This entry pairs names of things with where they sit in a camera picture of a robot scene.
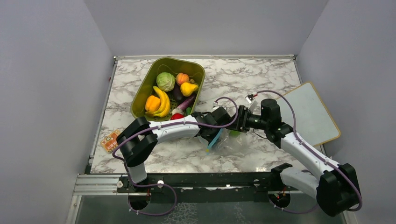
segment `white marble surface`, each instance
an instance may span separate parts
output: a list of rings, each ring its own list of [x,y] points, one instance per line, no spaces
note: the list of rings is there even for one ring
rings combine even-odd
[[[206,71],[196,111],[209,111],[213,101],[221,96],[230,97],[239,105],[247,105],[244,98],[253,91],[270,89],[285,93],[300,85],[292,59],[186,60],[202,65]],[[121,161],[108,154],[100,145],[100,140],[115,129],[123,131],[134,120],[130,106],[153,62],[143,59],[118,61],[91,173],[125,172]],[[265,97],[275,96],[262,94],[258,97],[259,102]],[[235,113],[231,102],[221,100],[219,104],[225,105],[230,114]],[[146,160],[146,170],[149,173],[255,172],[269,171],[285,162],[304,168],[290,154],[252,131],[242,136],[246,141],[243,146],[233,144],[232,148],[212,150],[209,155],[205,145],[197,138],[161,143]]]

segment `eggplant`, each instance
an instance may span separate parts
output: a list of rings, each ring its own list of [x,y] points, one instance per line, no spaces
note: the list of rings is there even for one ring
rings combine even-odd
[[[173,98],[175,99],[176,102],[178,103],[182,103],[185,100],[185,96],[183,96],[182,92],[180,91],[180,86],[179,85],[175,85],[175,87],[172,90],[172,95]]]

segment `green basket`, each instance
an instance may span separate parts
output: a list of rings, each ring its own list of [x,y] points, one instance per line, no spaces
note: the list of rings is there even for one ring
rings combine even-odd
[[[175,77],[180,72],[182,72],[184,74],[187,74],[190,78],[194,79],[195,83],[199,85],[198,92],[196,93],[197,97],[195,98],[194,104],[192,105],[191,112],[195,110],[195,106],[197,105],[199,94],[201,93],[202,84],[204,83],[204,79],[205,79],[204,68],[197,63],[187,62],[171,57],[163,57],[156,60],[151,65],[146,77],[144,78],[143,82],[140,85],[138,92],[136,93],[136,96],[131,104],[131,114],[135,118],[144,116],[149,121],[151,120],[166,121],[169,120],[170,117],[172,116],[171,115],[172,110],[178,106],[178,103],[173,98],[171,92],[169,92],[168,96],[170,99],[170,113],[166,117],[164,118],[150,117],[145,114],[146,110],[144,109],[144,106],[146,104],[146,100],[149,96],[155,95],[153,86],[156,85],[157,76],[161,72],[168,72]]]

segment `yellow bell pepper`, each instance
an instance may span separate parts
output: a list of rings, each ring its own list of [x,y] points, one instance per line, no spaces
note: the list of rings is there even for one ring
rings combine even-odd
[[[155,112],[160,108],[161,100],[155,96],[149,96],[146,100],[146,106],[144,107],[146,111]]]
[[[182,92],[183,96],[189,97],[191,94],[199,89],[199,86],[196,84],[191,83],[183,83],[180,86],[180,91]]]

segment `gray floor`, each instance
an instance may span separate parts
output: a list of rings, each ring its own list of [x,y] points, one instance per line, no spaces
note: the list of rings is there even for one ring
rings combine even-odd
[[[315,201],[306,195],[292,195],[288,207],[307,210]],[[145,211],[163,212],[170,204],[149,204]],[[344,224],[342,215],[329,217],[320,209],[309,214],[294,215],[274,209],[269,203],[179,203],[168,215],[149,217],[128,211],[126,196],[84,196],[77,218],[78,224]]]

